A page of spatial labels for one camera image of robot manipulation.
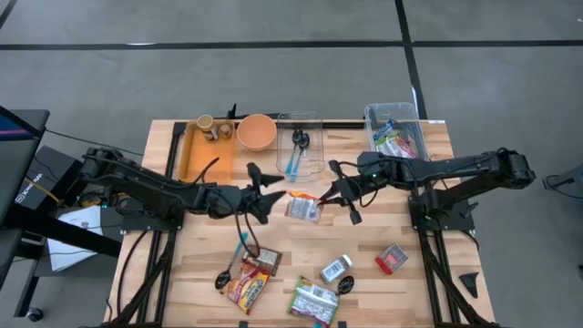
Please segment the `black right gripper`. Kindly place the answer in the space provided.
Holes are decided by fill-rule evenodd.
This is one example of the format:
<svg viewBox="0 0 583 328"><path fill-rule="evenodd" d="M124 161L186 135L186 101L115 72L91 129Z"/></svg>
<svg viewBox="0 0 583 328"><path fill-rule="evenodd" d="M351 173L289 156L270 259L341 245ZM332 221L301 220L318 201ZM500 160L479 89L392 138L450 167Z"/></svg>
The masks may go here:
<svg viewBox="0 0 583 328"><path fill-rule="evenodd" d="M360 224L363 221L362 216L353 204L360 196L360 185L343 173L341 165L337 160L330 160L329 166L331 171L336 175L336 180L321 195L319 200L323 200L324 205L336 204L341 207L348 207L352 224Z"/></svg>

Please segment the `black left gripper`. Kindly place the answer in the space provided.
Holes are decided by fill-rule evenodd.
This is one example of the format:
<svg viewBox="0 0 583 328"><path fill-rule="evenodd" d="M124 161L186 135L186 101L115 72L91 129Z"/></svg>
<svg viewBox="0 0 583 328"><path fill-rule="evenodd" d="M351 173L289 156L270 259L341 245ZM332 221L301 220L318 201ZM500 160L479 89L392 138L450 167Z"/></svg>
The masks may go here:
<svg viewBox="0 0 583 328"><path fill-rule="evenodd" d="M253 162L247 164L251 185L241 189L232 185L220 185L216 182L207 184L207 213L212 219L223 219L230 215L250 214L260 224L269 222L269 213L273 205L286 195L285 190L262 195L261 187L269 187L285 179L281 175L261 174L260 168Z"/></svg>

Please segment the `orange ramen packet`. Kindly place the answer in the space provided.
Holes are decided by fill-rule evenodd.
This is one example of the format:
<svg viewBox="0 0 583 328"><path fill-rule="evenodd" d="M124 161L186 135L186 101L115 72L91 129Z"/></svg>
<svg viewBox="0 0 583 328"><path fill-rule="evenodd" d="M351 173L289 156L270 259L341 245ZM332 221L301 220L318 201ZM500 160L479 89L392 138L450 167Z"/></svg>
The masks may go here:
<svg viewBox="0 0 583 328"><path fill-rule="evenodd" d="M319 199L312 195L288 191L289 200L285 211L285 216L298 220L305 220L317 223L322 215L322 204Z"/></svg>

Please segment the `silver seasoning wrapper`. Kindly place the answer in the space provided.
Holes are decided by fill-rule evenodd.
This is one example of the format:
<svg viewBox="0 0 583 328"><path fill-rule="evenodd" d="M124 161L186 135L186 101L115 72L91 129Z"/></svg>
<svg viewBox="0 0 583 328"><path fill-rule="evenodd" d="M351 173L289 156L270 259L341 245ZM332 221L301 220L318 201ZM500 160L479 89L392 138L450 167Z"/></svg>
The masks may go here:
<svg viewBox="0 0 583 328"><path fill-rule="evenodd" d="M272 249L260 247L259 256L253 258L248 251L242 255L242 261L260 268L270 276L275 276L281 263L282 253Z"/></svg>

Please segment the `spice jar with white lid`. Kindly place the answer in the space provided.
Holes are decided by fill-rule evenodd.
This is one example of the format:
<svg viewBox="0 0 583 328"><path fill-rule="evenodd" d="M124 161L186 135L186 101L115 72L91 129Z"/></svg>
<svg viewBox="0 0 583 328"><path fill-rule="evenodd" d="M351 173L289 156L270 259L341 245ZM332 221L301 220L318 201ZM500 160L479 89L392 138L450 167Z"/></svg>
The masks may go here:
<svg viewBox="0 0 583 328"><path fill-rule="evenodd" d="M320 272L320 277L325 283L330 283L341 277L346 271L353 267L353 262L347 254L341 255Z"/></svg>

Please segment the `small red box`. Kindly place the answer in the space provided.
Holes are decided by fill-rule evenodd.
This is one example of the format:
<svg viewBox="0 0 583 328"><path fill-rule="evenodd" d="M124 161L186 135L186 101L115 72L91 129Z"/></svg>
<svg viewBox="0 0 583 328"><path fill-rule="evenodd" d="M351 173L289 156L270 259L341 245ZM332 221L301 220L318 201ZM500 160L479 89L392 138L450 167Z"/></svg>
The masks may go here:
<svg viewBox="0 0 583 328"><path fill-rule="evenodd" d="M396 243L388 246L374 258L376 264L387 275L395 273L407 260L408 256Z"/></svg>

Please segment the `blue ramen packet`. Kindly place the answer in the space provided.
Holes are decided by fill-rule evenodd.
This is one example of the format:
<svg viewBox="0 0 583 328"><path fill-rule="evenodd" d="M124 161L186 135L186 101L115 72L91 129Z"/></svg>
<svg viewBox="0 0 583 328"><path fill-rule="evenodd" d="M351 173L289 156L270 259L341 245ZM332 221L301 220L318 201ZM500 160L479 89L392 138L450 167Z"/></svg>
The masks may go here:
<svg viewBox="0 0 583 328"><path fill-rule="evenodd" d="M387 122L373 134L373 140L387 138L394 131L394 120L389 118Z"/></svg>

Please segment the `spice jar with tan lid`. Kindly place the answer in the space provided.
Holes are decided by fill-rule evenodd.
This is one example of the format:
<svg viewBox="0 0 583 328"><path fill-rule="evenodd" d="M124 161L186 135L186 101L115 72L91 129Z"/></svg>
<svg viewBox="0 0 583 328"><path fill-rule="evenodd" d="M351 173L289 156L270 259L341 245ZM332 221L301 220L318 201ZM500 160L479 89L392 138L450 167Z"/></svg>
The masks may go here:
<svg viewBox="0 0 583 328"><path fill-rule="evenodd" d="M207 141L216 141L218 139L219 135L213 116L208 114L201 115L197 119L197 126Z"/></svg>

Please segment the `red yellow ramen packet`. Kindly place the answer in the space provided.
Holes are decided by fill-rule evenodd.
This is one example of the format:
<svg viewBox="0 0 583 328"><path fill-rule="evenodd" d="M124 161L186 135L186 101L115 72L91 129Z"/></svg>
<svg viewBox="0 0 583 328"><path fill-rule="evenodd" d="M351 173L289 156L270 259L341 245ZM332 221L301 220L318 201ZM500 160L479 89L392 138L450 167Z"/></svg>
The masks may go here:
<svg viewBox="0 0 583 328"><path fill-rule="evenodd" d="M250 314L253 304L260 297L270 277L260 267L244 262L239 273L220 290L220 293L245 314Z"/></svg>

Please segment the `small clear plastic bin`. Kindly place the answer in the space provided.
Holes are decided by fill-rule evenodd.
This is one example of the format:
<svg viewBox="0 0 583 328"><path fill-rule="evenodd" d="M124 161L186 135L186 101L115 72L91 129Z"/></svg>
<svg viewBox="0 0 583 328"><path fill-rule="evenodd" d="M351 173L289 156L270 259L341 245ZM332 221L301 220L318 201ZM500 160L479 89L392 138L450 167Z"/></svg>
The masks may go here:
<svg viewBox="0 0 583 328"><path fill-rule="evenodd" d="M303 133L309 134L310 145L302 154L298 177L294 182L316 180L317 176L324 170L322 117L312 111L283 112L277 117L276 126L277 170L285 176L286 180L292 182L291 173L286 174L285 170L293 149L292 133L296 127L299 127ZM292 167L299 152L300 147L296 149Z"/></svg>

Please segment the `orange bowl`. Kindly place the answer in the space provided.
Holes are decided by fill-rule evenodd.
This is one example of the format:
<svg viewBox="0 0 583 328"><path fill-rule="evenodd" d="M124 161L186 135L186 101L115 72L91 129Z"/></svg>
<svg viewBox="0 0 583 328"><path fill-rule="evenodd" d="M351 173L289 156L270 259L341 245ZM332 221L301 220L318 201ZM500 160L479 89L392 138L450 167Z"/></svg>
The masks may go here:
<svg viewBox="0 0 583 328"><path fill-rule="evenodd" d="M237 127L237 138L247 149L261 151L269 148L277 136L277 126L272 118L251 114Z"/></svg>

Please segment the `orange plastic tray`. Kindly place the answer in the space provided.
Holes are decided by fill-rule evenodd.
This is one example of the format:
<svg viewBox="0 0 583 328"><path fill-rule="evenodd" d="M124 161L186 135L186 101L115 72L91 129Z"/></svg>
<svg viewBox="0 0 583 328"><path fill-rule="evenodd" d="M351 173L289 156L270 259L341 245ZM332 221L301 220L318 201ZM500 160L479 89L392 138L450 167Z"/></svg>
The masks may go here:
<svg viewBox="0 0 583 328"><path fill-rule="evenodd" d="M224 139L220 135L220 125L230 124L232 135ZM183 139L182 151L179 156L177 179L184 182L193 182L195 178L215 158L219 158L205 173L206 182L227 184L231 182L233 159L235 153L236 128L232 120L218 119L215 126L219 132L216 141L207 141L197 126L196 120L187 123Z"/></svg>

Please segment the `white paper sheets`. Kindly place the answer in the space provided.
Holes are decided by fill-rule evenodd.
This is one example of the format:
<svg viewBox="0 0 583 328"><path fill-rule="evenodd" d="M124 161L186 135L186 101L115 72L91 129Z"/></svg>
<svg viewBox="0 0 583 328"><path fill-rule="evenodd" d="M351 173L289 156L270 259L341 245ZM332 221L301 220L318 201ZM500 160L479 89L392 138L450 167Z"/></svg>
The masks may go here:
<svg viewBox="0 0 583 328"><path fill-rule="evenodd" d="M57 219L98 235L103 235L100 212L101 208L99 206L91 206L61 214ZM53 239L47 240L47 246L53 272L61 272L96 255L94 251L82 249Z"/></svg>

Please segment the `black computer monitor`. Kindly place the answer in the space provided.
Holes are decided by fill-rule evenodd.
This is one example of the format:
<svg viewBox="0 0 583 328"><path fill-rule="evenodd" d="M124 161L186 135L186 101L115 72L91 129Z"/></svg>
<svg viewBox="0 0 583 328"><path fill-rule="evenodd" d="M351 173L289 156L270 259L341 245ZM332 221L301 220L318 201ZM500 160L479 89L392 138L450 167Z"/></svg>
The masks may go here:
<svg viewBox="0 0 583 328"><path fill-rule="evenodd" d="M0 106L0 227L42 139L50 112Z"/></svg>

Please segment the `black plastic wedge mount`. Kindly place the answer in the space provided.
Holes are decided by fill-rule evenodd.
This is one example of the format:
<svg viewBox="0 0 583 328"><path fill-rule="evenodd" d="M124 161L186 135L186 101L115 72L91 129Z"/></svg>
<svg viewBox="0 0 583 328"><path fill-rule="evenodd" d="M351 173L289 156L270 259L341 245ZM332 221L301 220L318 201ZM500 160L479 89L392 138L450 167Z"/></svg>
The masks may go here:
<svg viewBox="0 0 583 328"><path fill-rule="evenodd" d="M477 276L478 272L469 272L458 276L460 282L465 286L470 295L475 299L478 298L478 290L476 284Z"/></svg>

